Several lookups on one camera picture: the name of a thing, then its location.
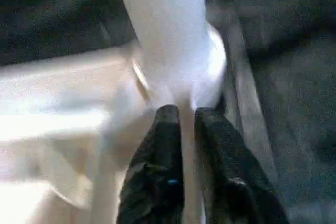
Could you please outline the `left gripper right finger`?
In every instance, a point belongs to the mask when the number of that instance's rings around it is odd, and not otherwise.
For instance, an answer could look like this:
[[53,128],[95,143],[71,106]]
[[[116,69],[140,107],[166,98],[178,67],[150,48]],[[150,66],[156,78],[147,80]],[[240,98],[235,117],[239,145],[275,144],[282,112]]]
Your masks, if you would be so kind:
[[195,137],[212,172],[211,223],[288,223],[259,161],[224,115],[198,108]]

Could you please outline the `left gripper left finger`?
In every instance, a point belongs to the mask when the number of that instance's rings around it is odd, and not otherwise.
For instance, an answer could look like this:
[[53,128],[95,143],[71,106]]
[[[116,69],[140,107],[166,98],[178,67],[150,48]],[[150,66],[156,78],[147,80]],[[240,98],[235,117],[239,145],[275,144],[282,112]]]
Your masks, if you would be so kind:
[[181,223],[183,159],[178,108],[157,109],[120,192],[121,223]]

